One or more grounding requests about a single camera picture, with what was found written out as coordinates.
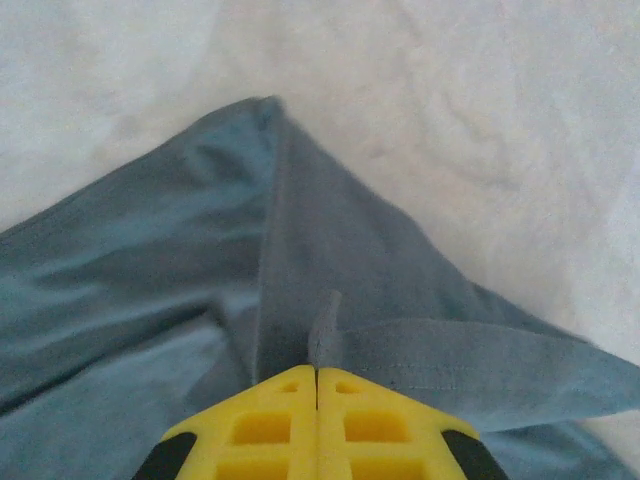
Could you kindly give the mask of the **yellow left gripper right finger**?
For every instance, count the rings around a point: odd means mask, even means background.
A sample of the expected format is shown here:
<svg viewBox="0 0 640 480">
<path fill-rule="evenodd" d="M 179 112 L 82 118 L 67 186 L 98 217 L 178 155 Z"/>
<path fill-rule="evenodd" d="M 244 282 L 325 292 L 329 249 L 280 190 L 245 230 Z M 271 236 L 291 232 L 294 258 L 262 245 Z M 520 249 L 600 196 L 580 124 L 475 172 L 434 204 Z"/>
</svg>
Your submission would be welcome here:
<svg viewBox="0 0 640 480">
<path fill-rule="evenodd" d="M 505 479 L 467 422 L 336 368 L 317 374 L 319 479 Z"/>
</svg>

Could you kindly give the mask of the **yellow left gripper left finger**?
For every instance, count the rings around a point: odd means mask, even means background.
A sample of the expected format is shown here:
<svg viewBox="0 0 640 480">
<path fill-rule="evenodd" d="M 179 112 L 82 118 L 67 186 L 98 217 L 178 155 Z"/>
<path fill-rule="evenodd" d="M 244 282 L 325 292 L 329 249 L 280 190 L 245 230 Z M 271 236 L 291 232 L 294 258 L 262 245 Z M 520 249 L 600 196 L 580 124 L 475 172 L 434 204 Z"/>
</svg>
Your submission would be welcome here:
<svg viewBox="0 0 640 480">
<path fill-rule="evenodd" d="M 171 427 L 135 479 L 315 479 L 316 371 L 297 366 Z"/>
</svg>

